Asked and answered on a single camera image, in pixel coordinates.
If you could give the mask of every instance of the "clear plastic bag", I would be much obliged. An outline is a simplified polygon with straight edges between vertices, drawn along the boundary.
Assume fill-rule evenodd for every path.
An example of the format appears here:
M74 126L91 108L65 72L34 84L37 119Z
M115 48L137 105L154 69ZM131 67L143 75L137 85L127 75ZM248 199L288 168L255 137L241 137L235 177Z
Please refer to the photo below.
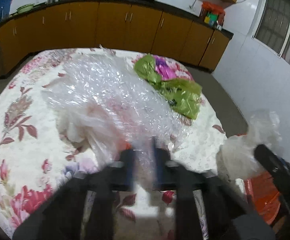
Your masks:
M265 144L274 153L279 153L279 123L275 112L255 111L247 135L231 136L225 141L221 154L230 179L250 179L264 171L255 160L253 150L257 145Z
M166 100L128 70L123 58L103 51L101 55L75 55L64 64L66 75L42 92L58 112L59 132L73 142L87 139L98 166L115 159L128 142L141 138L179 144L184 127ZM150 169L149 155L139 160Z

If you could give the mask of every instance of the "white window frame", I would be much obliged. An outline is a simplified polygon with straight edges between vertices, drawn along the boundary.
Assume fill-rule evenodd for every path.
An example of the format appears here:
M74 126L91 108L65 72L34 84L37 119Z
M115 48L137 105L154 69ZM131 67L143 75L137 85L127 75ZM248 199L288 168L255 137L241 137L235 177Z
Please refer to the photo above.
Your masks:
M256 35L256 32L257 32L257 29L259 27L259 24L260 24L260 21L261 21L261 18L262 18L262 15L264 13L264 10L265 10L265 5L266 5L266 1L267 0L262 0L262 3L261 3L261 9L260 9L260 12L259 12L259 15L258 15L258 18L257 18L257 22L256 22L256 25L255 25L255 28L254 30L252 31L252 34L251 34L251 38L260 43L262 46L266 47L268 50L270 50L273 54L277 55L279 58L281 58L281 56L283 55L283 52L284 50L286 49L286 46L287 46L287 43L288 43L288 40L289 40L289 37L290 37L290 24L289 24L289 28L288 28L288 31L287 31L287 35L286 35L286 39L283 43L283 46L281 48L281 51L280 53L277 53L275 52L272 48L268 47L266 44L262 43L260 40L258 40L255 35Z

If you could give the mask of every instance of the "floral tablecloth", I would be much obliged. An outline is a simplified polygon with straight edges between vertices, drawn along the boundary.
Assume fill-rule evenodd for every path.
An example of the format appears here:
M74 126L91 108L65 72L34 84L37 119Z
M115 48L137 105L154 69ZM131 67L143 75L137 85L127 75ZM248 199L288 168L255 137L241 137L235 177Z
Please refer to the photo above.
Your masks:
M10 237L76 171L96 171L91 158L92 150L82 152L80 147L75 148L66 137L59 135L57 116L41 96L41 91L53 79L63 75L64 62L79 53L102 53L102 50L44 51L28 62L0 95L0 226ZM137 52L121 50L116 50L116 54L126 57L131 65L143 56ZM169 74L192 79L180 63L161 57L156 60L159 62L158 72L168 67ZM195 171L216 171L216 153L226 136L204 95L201 96L197 120L189 121L187 125L191 125L189 136L180 149L172 154L172 158ZM94 194L90 193L87 203L91 204L93 197ZM149 194L140 184L136 184L134 194L116 193L115 238L173 239L175 198L174 191L153 191ZM203 233L207 238L199 191L195 192L195 198Z

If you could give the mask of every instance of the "countertop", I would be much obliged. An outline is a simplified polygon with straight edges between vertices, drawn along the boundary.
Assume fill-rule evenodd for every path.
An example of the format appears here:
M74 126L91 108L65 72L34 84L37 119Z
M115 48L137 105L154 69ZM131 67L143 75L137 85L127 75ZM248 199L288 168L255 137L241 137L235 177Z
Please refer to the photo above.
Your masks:
M194 22L202 24L202 25L204 25L204 26L206 26L206 27L208 27L210 29L214 29L214 28L210 27L208 24L204 23L203 20L200 19L195 14L192 14L190 12L187 12L185 10L182 10L180 8L177 8L175 6L172 6L172 5L169 5L169 4L166 4L166 3L162 3L162 2L159 2L159 1L150 2L150 1L147 1L147 0L66 0L66 1L60 0L59 2L52 3L52 4L42 3L42 4L36 5L30 11L24 12L22 14L13 15L12 17L9 17L9 18L1 21L0 22L0 26L2 26L3 24L5 24L6 22L8 22L8 21L10 21L12 19L17 19L18 17L22 17L22 16L30 14L30 13L32 13L34 11L42 10L42 9L47 8L47 7L58 5L58 4L77 2L77 1L98 1L98 2L106 2L106 1L111 2L111 1L114 1L114 2L124 2L124 3L128 2L128 3L131 3L131 4L143 5L143 6L147 6L147 7L150 7L150 8L155 8L155 9L158 9L158 10L162 10L164 12L167 12L167 13L170 13L170 14L173 14L173 15L176 15L176 16L187 18L189 20L193 20ZM228 30L225 30L225 29L222 29L220 32L224 36L229 38L229 39L232 39L232 37L234 36L233 33L229 32Z

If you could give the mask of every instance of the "floor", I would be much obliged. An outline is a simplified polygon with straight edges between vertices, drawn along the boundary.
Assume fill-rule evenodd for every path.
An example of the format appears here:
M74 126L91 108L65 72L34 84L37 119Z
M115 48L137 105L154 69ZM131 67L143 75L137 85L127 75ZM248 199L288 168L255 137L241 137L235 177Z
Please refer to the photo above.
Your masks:
M28 57L8 78L0 80L0 94L18 71L32 58L33 56ZM246 133L246 121L242 117L239 109L235 106L231 98L216 79L207 72L192 67L187 68L191 72L194 80L203 87L203 94L207 97L211 106L215 110L227 137Z

